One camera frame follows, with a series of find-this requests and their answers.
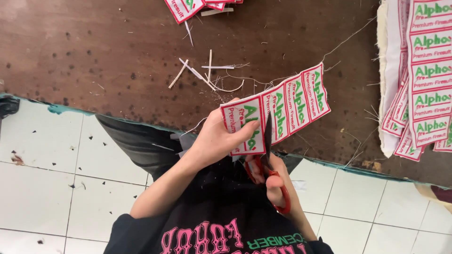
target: tile floor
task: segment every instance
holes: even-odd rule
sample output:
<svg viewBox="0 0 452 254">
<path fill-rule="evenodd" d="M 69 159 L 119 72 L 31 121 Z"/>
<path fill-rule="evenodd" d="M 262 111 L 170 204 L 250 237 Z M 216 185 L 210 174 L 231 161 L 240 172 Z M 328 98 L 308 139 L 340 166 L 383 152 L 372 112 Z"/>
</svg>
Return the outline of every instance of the tile floor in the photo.
<svg viewBox="0 0 452 254">
<path fill-rule="evenodd" d="M 411 183 L 307 160 L 291 178 L 307 181 L 300 202 L 336 254 L 452 253 L 452 215 Z M 150 184 L 95 118 L 22 101 L 0 129 L 0 253 L 102 253 L 112 223 Z"/>
</svg>

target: scissor blade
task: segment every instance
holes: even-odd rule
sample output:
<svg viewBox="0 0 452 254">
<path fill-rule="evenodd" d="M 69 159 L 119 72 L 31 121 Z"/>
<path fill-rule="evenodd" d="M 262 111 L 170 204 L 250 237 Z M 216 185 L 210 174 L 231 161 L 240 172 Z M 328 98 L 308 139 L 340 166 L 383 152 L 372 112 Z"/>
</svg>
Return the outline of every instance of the scissor blade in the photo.
<svg viewBox="0 0 452 254">
<path fill-rule="evenodd" d="M 269 112 L 267 116 L 267 123 L 264 131 L 264 144 L 267 158 L 270 158 L 270 147 L 272 146 L 272 114 Z"/>
</svg>

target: pink printed lettering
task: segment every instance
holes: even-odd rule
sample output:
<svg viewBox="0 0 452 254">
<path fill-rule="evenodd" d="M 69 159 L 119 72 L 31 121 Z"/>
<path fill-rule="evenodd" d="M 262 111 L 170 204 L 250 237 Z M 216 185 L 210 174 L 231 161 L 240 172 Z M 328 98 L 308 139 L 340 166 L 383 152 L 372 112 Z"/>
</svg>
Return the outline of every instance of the pink printed lettering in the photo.
<svg viewBox="0 0 452 254">
<path fill-rule="evenodd" d="M 231 220 L 231 222 L 228 225 L 226 225 L 226 229 L 231 233 L 229 238 L 234 236 L 234 238 L 235 238 L 235 246 L 237 248 L 243 248 L 243 243 L 240 240 L 242 236 L 240 235 L 239 229 L 237 227 L 237 218 L 235 218 L 234 220 Z"/>
<path fill-rule="evenodd" d="M 305 245 L 304 244 L 298 244 L 297 247 L 299 249 L 301 249 L 301 251 L 303 252 L 303 254 L 306 254 L 306 249 L 305 249 Z"/>
<path fill-rule="evenodd" d="M 207 250 L 207 245 L 209 244 L 209 239 L 207 238 L 207 227 L 209 227 L 208 221 L 204 221 L 203 223 L 195 227 L 196 244 L 194 245 L 194 247 L 196 249 L 196 254 L 210 254 L 210 251 Z"/>
<path fill-rule="evenodd" d="M 177 227 L 171 229 L 170 231 L 167 231 L 163 234 L 162 237 L 162 249 L 163 251 L 160 254 L 170 254 L 172 249 L 171 249 L 171 242 L 173 240 L 173 235 L 174 232 L 177 230 Z"/>
<path fill-rule="evenodd" d="M 177 246 L 174 248 L 174 251 L 176 254 L 181 254 L 182 250 L 184 251 L 184 254 L 188 254 L 188 250 L 192 246 L 190 244 L 190 237 L 193 234 L 193 230 L 191 229 L 179 229 L 177 231 Z M 185 236 L 185 244 L 182 246 L 182 237 Z"/>
<path fill-rule="evenodd" d="M 261 254 L 278 254 L 276 247 L 262 249 L 262 250 L 260 250 L 260 252 L 261 252 Z"/>
<path fill-rule="evenodd" d="M 227 253 L 229 248 L 226 246 L 225 228 L 219 224 L 211 224 L 210 232 L 213 235 L 212 243 L 215 247 L 212 254 Z"/>
<path fill-rule="evenodd" d="M 279 253 L 281 253 L 281 254 L 287 254 L 287 253 L 295 254 L 292 245 L 279 247 L 278 250 L 279 250 Z"/>
</svg>

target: forearm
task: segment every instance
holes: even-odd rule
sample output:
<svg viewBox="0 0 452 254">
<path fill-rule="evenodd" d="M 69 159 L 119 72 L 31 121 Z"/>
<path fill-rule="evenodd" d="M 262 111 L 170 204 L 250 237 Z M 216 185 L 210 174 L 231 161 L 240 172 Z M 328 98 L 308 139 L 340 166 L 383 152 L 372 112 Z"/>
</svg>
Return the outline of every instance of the forearm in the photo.
<svg viewBox="0 0 452 254">
<path fill-rule="evenodd" d="M 317 236 L 312 230 L 301 206 L 291 209 L 290 213 L 286 215 L 286 218 L 295 224 L 301 235 L 306 238 L 306 241 L 317 241 Z"/>
<path fill-rule="evenodd" d="M 137 198 L 130 215 L 138 219 L 168 211 L 199 170 L 190 156 L 185 154 Z"/>
</svg>

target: person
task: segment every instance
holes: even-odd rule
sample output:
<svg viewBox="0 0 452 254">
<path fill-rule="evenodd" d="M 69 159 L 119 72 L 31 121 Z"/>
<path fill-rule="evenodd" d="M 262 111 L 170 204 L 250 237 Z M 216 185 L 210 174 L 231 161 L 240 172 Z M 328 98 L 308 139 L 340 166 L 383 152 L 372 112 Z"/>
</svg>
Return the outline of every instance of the person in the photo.
<svg viewBox="0 0 452 254">
<path fill-rule="evenodd" d="M 270 164 L 280 177 L 264 179 L 257 174 L 252 156 L 253 183 L 243 165 L 232 162 L 230 151 L 248 140 L 259 127 L 258 121 L 245 124 L 230 134 L 220 109 L 210 113 L 191 148 L 176 163 L 173 142 L 168 135 L 142 135 L 140 149 L 118 135 L 118 128 L 105 117 L 98 120 L 137 165 L 153 173 L 154 183 L 135 201 L 129 214 L 114 222 L 105 254 L 332 254 L 317 239 L 301 208 L 283 160 L 271 154 Z M 143 143 L 148 138 L 166 139 L 160 163 L 139 161 L 131 154 L 154 149 Z M 272 204 L 285 207 L 280 187 L 285 185 L 291 202 L 288 214 L 277 212 Z"/>
</svg>

